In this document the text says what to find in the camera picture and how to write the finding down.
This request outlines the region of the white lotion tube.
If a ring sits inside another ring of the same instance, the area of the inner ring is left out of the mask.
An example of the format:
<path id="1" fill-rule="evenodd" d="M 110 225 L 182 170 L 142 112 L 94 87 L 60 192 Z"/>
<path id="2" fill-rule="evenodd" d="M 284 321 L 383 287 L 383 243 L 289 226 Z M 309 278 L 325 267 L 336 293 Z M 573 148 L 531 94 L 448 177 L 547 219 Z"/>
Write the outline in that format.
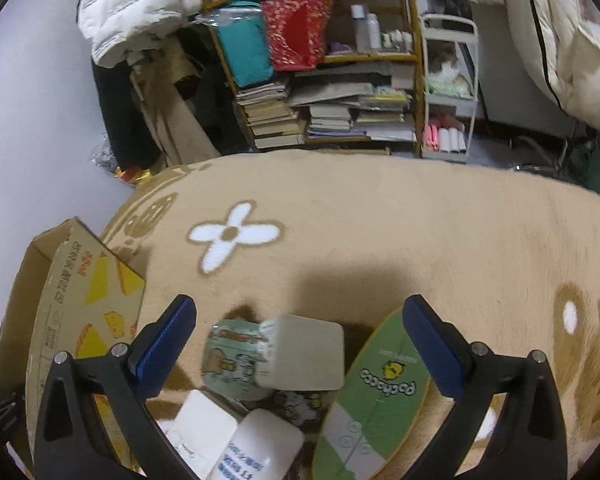
<path id="1" fill-rule="evenodd" d="M 298 427 L 259 408 L 239 423 L 208 478 L 283 479 L 303 445 L 304 434 Z"/>

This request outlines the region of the green surfboard-shaped card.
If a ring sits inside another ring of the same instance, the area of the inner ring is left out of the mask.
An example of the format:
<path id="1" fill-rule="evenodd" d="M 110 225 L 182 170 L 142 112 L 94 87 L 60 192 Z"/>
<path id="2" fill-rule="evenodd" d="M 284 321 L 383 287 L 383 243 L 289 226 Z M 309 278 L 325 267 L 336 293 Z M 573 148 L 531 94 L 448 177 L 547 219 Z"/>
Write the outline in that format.
<path id="1" fill-rule="evenodd" d="M 388 315 L 353 361 L 314 448 L 316 480 L 371 479 L 400 450 L 430 382 L 402 311 Z"/>

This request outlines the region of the stack of books right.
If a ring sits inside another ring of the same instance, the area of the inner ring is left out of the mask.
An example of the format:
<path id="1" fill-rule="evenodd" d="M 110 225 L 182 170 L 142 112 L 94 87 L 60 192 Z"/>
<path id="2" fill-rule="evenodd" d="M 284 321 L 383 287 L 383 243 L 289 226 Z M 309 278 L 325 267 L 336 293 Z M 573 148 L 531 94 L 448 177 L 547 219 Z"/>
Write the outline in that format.
<path id="1" fill-rule="evenodd" d="M 306 115 L 311 140 L 416 140 L 415 69 L 397 62 L 358 62 L 298 73 L 286 103 Z"/>

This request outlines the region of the small white plug adapter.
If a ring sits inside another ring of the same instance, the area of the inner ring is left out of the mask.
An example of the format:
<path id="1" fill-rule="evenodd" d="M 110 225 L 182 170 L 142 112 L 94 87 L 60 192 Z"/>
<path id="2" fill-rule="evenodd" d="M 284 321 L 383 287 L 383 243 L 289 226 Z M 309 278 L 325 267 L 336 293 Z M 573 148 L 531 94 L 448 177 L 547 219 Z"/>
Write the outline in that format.
<path id="1" fill-rule="evenodd" d="M 263 388 L 335 391 L 344 381 L 344 333 L 338 323 L 282 314 L 259 325 L 254 379 Z"/>

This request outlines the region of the cardboard box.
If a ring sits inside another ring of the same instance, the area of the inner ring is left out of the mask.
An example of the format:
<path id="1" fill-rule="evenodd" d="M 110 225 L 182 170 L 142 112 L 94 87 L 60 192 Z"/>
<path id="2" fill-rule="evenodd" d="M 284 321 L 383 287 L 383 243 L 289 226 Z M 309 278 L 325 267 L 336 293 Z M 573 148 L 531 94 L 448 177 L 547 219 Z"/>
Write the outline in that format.
<path id="1" fill-rule="evenodd" d="M 103 356 L 137 330 L 143 278 L 77 218 L 24 252 L 0 329 L 0 396 L 20 390 L 26 416 L 12 447 L 30 465 L 38 408 L 55 354 Z"/>

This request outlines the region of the black hanging coat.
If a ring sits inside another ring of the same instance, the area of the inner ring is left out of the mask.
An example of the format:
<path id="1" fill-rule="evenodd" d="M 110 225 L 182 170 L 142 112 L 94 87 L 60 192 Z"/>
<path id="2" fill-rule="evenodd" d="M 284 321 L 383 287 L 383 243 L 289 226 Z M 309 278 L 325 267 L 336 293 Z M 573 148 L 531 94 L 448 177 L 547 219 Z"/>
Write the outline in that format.
<path id="1" fill-rule="evenodd" d="M 102 120 L 121 170 L 148 169 L 161 151 L 152 137 L 124 63 L 106 68 L 92 63 Z"/>

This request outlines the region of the black key fob with card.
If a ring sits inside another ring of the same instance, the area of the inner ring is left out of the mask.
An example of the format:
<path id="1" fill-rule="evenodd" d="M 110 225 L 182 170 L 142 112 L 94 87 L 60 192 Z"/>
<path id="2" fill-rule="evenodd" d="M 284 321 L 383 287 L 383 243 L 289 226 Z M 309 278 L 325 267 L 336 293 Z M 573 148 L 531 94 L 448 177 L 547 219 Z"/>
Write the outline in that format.
<path id="1" fill-rule="evenodd" d="M 315 424 L 321 419 L 323 398 L 317 392 L 279 391 L 274 396 L 282 417 L 294 426 Z"/>

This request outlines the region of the white puffer jacket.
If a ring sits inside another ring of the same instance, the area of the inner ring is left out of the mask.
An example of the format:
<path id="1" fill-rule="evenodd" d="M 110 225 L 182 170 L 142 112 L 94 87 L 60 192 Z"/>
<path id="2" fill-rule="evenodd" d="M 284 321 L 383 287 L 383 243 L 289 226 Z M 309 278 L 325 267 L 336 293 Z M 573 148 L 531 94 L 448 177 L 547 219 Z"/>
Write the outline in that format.
<path id="1" fill-rule="evenodd" d="M 201 7 L 202 0 L 79 0 L 78 26 L 94 64 L 113 68 L 159 49 Z"/>

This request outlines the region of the red gift bag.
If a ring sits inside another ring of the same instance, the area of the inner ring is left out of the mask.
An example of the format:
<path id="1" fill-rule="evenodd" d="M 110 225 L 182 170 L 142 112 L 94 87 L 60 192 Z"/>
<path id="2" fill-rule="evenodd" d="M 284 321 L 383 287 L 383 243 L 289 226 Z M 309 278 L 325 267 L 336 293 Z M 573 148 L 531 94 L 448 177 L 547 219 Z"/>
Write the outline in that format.
<path id="1" fill-rule="evenodd" d="M 326 55 L 326 27 L 334 0 L 264 0 L 266 41 L 276 72 L 305 72 Z"/>

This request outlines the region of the white case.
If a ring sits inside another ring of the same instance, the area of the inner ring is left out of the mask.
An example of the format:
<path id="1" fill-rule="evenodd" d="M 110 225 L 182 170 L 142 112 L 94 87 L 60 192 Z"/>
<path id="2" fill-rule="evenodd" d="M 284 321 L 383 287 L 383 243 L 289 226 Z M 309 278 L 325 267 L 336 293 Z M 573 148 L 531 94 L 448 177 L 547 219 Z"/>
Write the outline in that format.
<path id="1" fill-rule="evenodd" d="M 208 393 L 193 390 L 175 418 L 160 426 L 194 474 L 207 479 L 241 420 Z"/>

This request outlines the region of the white duvet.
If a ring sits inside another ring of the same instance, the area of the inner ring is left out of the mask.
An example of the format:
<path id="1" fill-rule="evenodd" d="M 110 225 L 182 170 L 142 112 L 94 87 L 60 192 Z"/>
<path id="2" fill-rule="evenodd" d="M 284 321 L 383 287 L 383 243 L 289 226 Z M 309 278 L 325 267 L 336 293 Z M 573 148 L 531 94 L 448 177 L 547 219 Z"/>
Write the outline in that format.
<path id="1" fill-rule="evenodd" d="M 504 0 L 522 64 L 567 115 L 600 132 L 600 11 L 592 0 Z"/>

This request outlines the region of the stack of books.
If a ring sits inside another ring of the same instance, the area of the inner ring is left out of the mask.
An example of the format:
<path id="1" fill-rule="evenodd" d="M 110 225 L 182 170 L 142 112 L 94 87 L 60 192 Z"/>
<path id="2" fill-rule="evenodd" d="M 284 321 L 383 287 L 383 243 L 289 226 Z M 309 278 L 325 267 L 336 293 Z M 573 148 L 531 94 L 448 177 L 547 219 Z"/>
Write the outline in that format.
<path id="1" fill-rule="evenodd" d="M 306 115 L 311 140 L 416 140 L 415 69 L 397 62 L 358 62 L 298 73 L 286 103 Z"/>
<path id="2" fill-rule="evenodd" d="M 306 115 L 288 104 L 290 78 L 279 76 L 235 93 L 239 118 L 257 151 L 291 148 L 306 143 Z"/>

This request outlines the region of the cartoon cheers case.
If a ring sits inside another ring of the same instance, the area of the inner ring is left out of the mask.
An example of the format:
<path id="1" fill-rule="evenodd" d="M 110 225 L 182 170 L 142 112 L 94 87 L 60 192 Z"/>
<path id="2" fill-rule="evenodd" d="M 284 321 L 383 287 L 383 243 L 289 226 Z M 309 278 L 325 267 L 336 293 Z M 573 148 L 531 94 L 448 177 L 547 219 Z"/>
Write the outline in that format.
<path id="1" fill-rule="evenodd" d="M 211 327 L 204 344 L 201 374 L 211 391 L 239 402 L 259 402 L 273 391 L 256 382 L 259 325 L 223 320 Z"/>

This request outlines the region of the wooden bookshelf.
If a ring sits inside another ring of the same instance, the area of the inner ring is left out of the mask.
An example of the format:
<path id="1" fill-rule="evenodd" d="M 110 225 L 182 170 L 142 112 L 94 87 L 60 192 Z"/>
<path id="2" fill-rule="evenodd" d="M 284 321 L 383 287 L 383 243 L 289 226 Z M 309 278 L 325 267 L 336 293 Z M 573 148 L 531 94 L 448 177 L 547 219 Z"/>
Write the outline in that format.
<path id="1" fill-rule="evenodd" d="M 215 28 L 215 13 L 223 6 L 235 0 L 202 0 L 202 12 L 199 15 L 199 21 L 207 25 L 211 32 L 211 37 L 218 51 L 221 65 L 226 75 L 230 90 L 232 90 L 235 102 L 235 93 L 238 88 L 230 72 L 223 48 L 220 44 L 218 34 Z M 264 0 L 251 0 L 260 3 Z M 352 4 L 364 4 L 370 13 L 375 13 L 379 18 L 380 29 L 383 32 L 388 32 L 393 29 L 406 30 L 413 35 L 413 51 L 412 53 L 399 52 L 378 52 L 378 53 L 358 53 L 354 45 L 354 27 L 351 18 Z M 420 27 L 418 24 L 418 12 L 416 0 L 334 0 L 332 5 L 332 15 L 326 27 L 326 55 L 323 61 L 318 64 L 314 70 L 322 67 L 330 67 L 348 63 L 358 62 L 397 62 L 410 64 L 415 69 L 415 87 L 416 87 L 416 140 L 411 144 L 418 145 L 422 140 L 422 47 L 420 46 Z M 305 72 L 276 72 L 276 77 L 288 76 L 291 79 L 298 73 Z M 363 141 L 361 139 L 332 139 L 332 140 L 311 140 L 306 136 L 306 143 L 300 145 L 299 148 L 341 148 L 348 144 L 354 144 L 358 148 L 370 143 L 381 142 L 387 144 L 387 141 Z"/>

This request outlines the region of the stack of books left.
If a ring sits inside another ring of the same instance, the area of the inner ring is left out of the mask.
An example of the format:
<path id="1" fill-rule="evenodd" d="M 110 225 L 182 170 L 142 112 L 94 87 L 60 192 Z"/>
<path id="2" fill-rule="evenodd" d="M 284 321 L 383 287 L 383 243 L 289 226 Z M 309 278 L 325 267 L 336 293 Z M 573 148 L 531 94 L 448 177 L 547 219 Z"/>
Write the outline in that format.
<path id="1" fill-rule="evenodd" d="M 235 93 L 239 118 L 257 151 L 291 148 L 306 143 L 306 115 L 288 104 L 290 78 L 279 76 Z"/>

